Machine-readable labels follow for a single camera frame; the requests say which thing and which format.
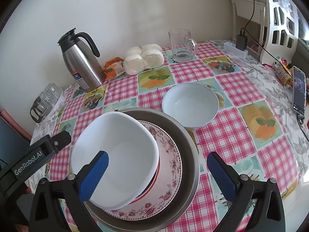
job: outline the carafe lid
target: carafe lid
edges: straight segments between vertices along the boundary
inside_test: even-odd
[[[67,33],[65,33],[58,41],[58,44],[61,47],[62,53],[70,49],[74,44],[76,44],[78,41],[80,41],[79,38],[76,38],[74,40],[71,40],[71,37],[75,35],[74,31],[76,28],[71,29]]]

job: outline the green leaf illustration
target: green leaf illustration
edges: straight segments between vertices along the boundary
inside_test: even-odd
[[[149,78],[149,79],[159,79],[159,77],[156,76],[156,75],[150,75],[148,78]]]
[[[276,124],[276,121],[275,121],[275,120],[273,120],[273,119],[267,120],[267,125],[268,125],[268,126],[273,127],[273,126],[275,126],[275,124]]]
[[[258,123],[259,125],[265,125],[265,124],[267,124],[267,121],[266,121],[265,119],[263,119],[263,118],[257,118],[256,121],[257,121],[257,123]]]
[[[161,76],[159,76],[159,79],[165,80],[165,79],[167,79],[169,77],[170,77],[170,75],[161,75]]]

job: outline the dining table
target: dining table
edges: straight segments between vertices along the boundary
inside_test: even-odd
[[[94,119],[131,107],[162,111],[162,100],[169,89],[196,82],[217,95],[219,110],[205,127],[189,132],[199,155],[199,185],[188,209],[162,231],[211,232],[232,205],[207,168],[206,158],[212,151],[238,174],[259,181],[275,178],[283,200],[286,231],[295,231],[309,211],[309,197],[304,194],[309,182],[309,144],[272,69],[251,55],[241,58],[224,50],[225,42],[198,44],[197,53],[184,63],[175,62],[171,48],[167,47],[163,49],[165,61],[161,67],[133,76],[124,73],[88,93],[78,84],[66,88],[57,110],[36,125],[31,144],[61,131],[69,132],[72,141],[28,179],[32,192],[42,177],[57,181],[71,173],[70,151]],[[305,125],[302,128],[309,137],[309,130]],[[71,229],[78,231],[65,201],[60,203]],[[255,200],[251,200],[238,231],[245,228],[254,205]],[[96,222],[103,231],[112,231]]]

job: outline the red rim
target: red rim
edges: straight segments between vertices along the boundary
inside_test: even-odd
[[[155,185],[155,182],[157,181],[157,178],[158,178],[158,175],[159,175],[159,170],[160,170],[160,157],[159,157],[159,162],[158,162],[158,168],[157,168],[157,171],[156,171],[156,175],[155,175],[155,178],[154,178],[152,184],[150,185],[148,190],[145,193],[143,193],[143,195],[141,195],[140,197],[138,197],[134,201],[130,202],[129,204],[134,203],[136,201],[139,201],[141,198],[145,197],[145,195],[147,195],[149,193],[149,191],[152,189],[152,187]]]

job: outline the pink checkered tablecloth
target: pink checkered tablecloth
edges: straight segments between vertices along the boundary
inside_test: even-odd
[[[216,93],[220,108],[207,126],[191,133],[199,153],[200,183],[186,212],[162,231],[210,232],[228,210],[205,163],[211,151],[216,151],[239,174],[246,173],[261,181],[274,177],[281,193],[289,190],[298,176],[297,165],[282,120],[274,112],[269,99],[215,44],[199,44],[198,49],[189,62],[176,63],[166,55],[162,67],[135,76],[122,75],[90,93],[80,91],[77,84],[68,88],[63,109],[53,120],[57,121],[53,133],[68,131],[72,143],[51,160],[49,179],[61,180],[68,175],[71,148],[82,131],[101,114],[130,107],[161,111],[162,99],[170,88],[180,83],[198,82]],[[271,119],[275,125],[259,125],[257,118]],[[65,206],[64,209],[73,226],[74,220],[68,208]],[[251,213],[252,208],[245,214],[239,230],[245,228]]]

